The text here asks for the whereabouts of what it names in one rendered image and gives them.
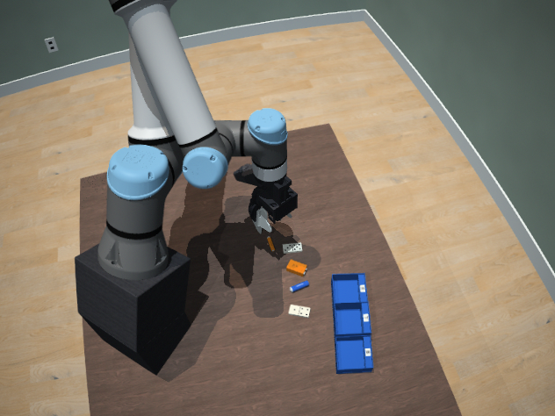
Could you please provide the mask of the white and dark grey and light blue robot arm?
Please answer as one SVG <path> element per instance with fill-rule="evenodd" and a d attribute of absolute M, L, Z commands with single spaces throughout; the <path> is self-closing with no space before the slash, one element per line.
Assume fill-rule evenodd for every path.
<path fill-rule="evenodd" d="M 274 182 L 287 172 L 281 112 L 263 108 L 249 120 L 213 121 L 170 18 L 176 1 L 109 0 L 129 31 L 134 124 L 129 147 L 109 162 L 97 257 L 107 273 L 126 280 L 149 279 L 167 267 L 164 204 L 182 173 L 192 186 L 211 189 L 232 156 L 252 157 L 252 165 L 234 172 L 239 182 L 262 187 L 255 176 Z"/>

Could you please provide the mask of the blue rack of three bins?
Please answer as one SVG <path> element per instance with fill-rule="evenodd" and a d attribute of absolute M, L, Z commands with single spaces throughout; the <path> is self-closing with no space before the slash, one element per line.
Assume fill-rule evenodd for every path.
<path fill-rule="evenodd" d="M 371 319 L 365 273 L 332 274 L 331 290 L 336 372 L 372 372 Z"/>

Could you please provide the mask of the white domino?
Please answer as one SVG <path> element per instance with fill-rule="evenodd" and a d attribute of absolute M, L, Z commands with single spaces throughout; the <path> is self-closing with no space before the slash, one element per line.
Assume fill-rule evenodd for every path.
<path fill-rule="evenodd" d="M 290 310 L 289 310 L 289 315 L 308 318 L 309 317 L 309 312 L 310 312 L 310 308 L 308 308 L 308 307 L 291 305 Z"/>
<path fill-rule="evenodd" d="M 300 243 L 283 244 L 283 251 L 284 251 L 284 254 L 302 252 L 301 242 Z"/>

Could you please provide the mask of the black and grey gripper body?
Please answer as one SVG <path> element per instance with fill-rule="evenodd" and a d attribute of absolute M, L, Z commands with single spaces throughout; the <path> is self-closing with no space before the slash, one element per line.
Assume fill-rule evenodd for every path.
<path fill-rule="evenodd" d="M 257 186 L 254 188 L 252 197 L 255 197 L 256 203 L 268 212 L 268 218 L 274 224 L 276 224 L 276 221 L 279 221 L 281 218 L 298 208 L 298 194 L 289 187 L 292 185 L 292 180 L 287 177 L 286 174 L 284 177 L 274 182 L 265 182 L 258 179 L 256 176 L 255 179 L 262 185 L 262 187 Z"/>

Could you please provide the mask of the blue aa battery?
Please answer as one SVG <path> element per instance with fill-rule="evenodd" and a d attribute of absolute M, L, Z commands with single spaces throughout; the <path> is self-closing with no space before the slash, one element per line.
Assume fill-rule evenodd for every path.
<path fill-rule="evenodd" d="M 306 280 L 306 281 L 304 281 L 304 282 L 302 282 L 302 283 L 298 283 L 298 284 L 296 284 L 296 285 L 290 287 L 290 291 L 291 291 L 291 292 L 294 292 L 294 291 L 296 291 L 296 290 L 300 290 L 300 289 L 302 289 L 302 288 L 304 288 L 304 287 L 307 287 L 308 285 L 309 285 L 309 282 Z"/>

